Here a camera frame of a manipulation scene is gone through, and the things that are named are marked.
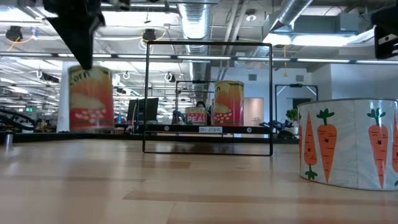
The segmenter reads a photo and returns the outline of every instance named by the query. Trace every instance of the wooden floor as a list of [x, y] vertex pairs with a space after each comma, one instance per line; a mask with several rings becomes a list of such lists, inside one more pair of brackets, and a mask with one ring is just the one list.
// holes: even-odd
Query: wooden floor
[[397, 223], [398, 192], [308, 182], [297, 151], [196, 156], [143, 154], [139, 141], [15, 144], [0, 149], [0, 223]]

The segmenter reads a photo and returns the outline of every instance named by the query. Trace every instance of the carrot print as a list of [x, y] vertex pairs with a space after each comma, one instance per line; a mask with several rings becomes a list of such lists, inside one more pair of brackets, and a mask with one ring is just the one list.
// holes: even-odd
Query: carrot print
[[397, 112], [394, 112], [394, 134], [392, 139], [392, 168], [398, 173], [398, 127], [397, 127]]
[[326, 183], [329, 182], [329, 176], [331, 171], [331, 165], [333, 163], [333, 157], [335, 156], [336, 141], [337, 141], [337, 129], [334, 125], [328, 124], [327, 119], [335, 115], [334, 112], [329, 113], [329, 109], [320, 111], [317, 118], [323, 120], [323, 125], [318, 127], [318, 140], [321, 149], [323, 171], [325, 171]]
[[300, 125], [301, 114], [298, 114], [298, 145], [300, 146], [300, 172], [301, 172], [301, 148], [303, 145], [303, 129]]
[[312, 171], [311, 166], [314, 166], [317, 163], [317, 152], [315, 150], [310, 113], [308, 113], [307, 128], [305, 130], [304, 161], [310, 168], [309, 171], [306, 171], [305, 175], [308, 176], [309, 180], [315, 180], [315, 177], [318, 174]]
[[380, 125], [380, 119], [386, 115], [386, 112], [380, 114], [380, 108], [372, 109], [368, 117], [374, 118], [376, 124], [369, 127], [369, 139], [371, 140], [374, 162], [376, 164], [377, 175], [380, 180], [380, 187], [384, 187], [384, 171], [387, 161], [388, 130], [384, 125]]

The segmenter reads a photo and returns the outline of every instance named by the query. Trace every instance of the potted plant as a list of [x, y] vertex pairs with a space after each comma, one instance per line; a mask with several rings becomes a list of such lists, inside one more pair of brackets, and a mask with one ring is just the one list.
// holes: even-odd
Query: potted plant
[[297, 120], [299, 118], [299, 112], [297, 109], [292, 109], [286, 111], [286, 117], [289, 119], [289, 121], [293, 124], [291, 128], [289, 128], [289, 131], [291, 131], [294, 135], [299, 134], [299, 127], [297, 127]]

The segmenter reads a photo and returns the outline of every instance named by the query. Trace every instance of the computer monitor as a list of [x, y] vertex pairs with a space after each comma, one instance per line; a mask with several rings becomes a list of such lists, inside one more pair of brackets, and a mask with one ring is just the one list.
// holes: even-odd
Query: computer monitor
[[[127, 111], [127, 120], [139, 121], [139, 123], [144, 123], [144, 100], [130, 100], [129, 110]], [[157, 115], [157, 107], [159, 104], [159, 98], [148, 98], [147, 106], [147, 121], [155, 121]]]

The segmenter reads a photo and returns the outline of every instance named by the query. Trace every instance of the ceiling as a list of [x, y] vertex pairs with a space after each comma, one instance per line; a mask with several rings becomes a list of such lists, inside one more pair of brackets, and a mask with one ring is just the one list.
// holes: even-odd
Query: ceiling
[[[280, 8], [280, 0], [250, 1], [247, 9], [255, 9], [254, 15], [256, 20], [247, 21], [243, 19], [241, 28], [238, 32], [237, 42], [262, 42], [264, 39], [262, 28], [267, 15], [277, 12]], [[357, 13], [362, 15], [360, 19], [360, 28], [366, 31], [369, 27], [369, 13], [380, 7], [394, 4], [395, 1], [377, 1], [377, 0], [314, 0], [310, 7], [306, 8], [302, 16], [330, 16], [335, 17], [344, 12]], [[210, 21], [210, 41], [223, 41], [226, 35], [226, 26], [231, 14], [233, 0], [220, 1], [211, 8]], [[103, 12], [107, 26], [98, 29], [94, 41], [94, 53], [97, 54], [145, 54], [146, 47], [142, 43], [141, 35], [145, 29], [155, 29], [156, 37], [162, 37], [162, 40], [183, 40], [184, 34], [181, 26], [181, 19], [178, 14], [161, 13], [161, 12]], [[0, 52], [45, 52], [45, 53], [70, 53], [63, 40], [58, 36], [57, 32], [45, 20], [46, 16], [52, 16], [51, 13], [45, 11], [42, 7], [35, 10], [28, 10], [25, 7], [0, 6]], [[10, 26], [21, 26], [23, 33], [23, 44], [15, 44], [11, 47], [5, 32]], [[36, 35], [32, 35], [32, 28], [37, 30]], [[249, 54], [254, 47], [234, 47], [232, 54], [245, 53]], [[374, 58], [372, 40], [368, 42], [349, 47], [316, 47], [302, 45], [286, 45], [276, 47], [274, 56], [276, 57], [305, 57], [305, 58]], [[151, 49], [152, 54], [165, 55], [183, 55], [185, 54], [184, 45], [156, 45]], [[219, 55], [221, 46], [212, 46], [210, 55]], [[48, 85], [45, 80], [38, 78], [38, 70], [61, 78], [63, 62], [59, 58], [50, 58], [49, 60], [27, 60], [26, 58], [0, 58], [0, 85], [9, 85], [11, 82], [23, 85]], [[113, 71], [114, 74], [120, 76], [119, 85], [135, 86], [135, 93], [132, 96], [142, 95], [142, 87], [144, 86], [145, 62], [115, 62], [102, 61], [95, 64], [102, 65]], [[212, 66], [218, 66], [218, 63], [211, 63]], [[284, 62], [275, 62], [275, 69], [284, 67]], [[308, 71], [316, 69], [319, 65], [312, 63], [288, 63], [290, 68], [306, 68]], [[179, 62], [156, 62], [150, 64], [149, 85], [153, 87], [173, 87], [174, 83], [165, 80], [164, 75], [167, 73], [175, 74], [177, 80], [191, 80], [189, 63]], [[56, 83], [50, 83], [52, 87], [23, 87], [24, 91], [17, 91], [12, 88], [2, 88], [1, 104], [18, 104], [20, 101], [7, 99], [6, 96], [21, 96], [23, 98], [43, 98], [42, 103], [46, 110], [57, 108], [57, 98], [59, 89]], [[169, 105], [173, 104], [171, 96], [173, 90], [157, 89], [151, 91], [154, 96], [170, 96]], [[128, 101], [123, 103], [116, 102], [118, 107], [123, 110], [127, 109]]]

